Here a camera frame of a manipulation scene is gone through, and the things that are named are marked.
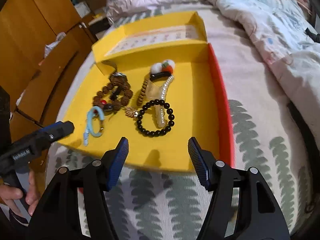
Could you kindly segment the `person's left hand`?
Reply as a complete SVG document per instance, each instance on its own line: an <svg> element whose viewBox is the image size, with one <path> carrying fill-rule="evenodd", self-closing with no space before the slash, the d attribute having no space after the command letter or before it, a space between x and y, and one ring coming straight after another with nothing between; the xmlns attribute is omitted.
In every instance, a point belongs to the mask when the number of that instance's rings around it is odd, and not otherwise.
<svg viewBox="0 0 320 240"><path fill-rule="evenodd" d="M1 185L1 199L16 215L22 217L20 209L14 202L14 200L21 198L24 198L29 205L28 213L32 216L40 200L40 192L36 185L35 172L33 170L29 172L29 191L25 197L20 189L5 184Z"/></svg>

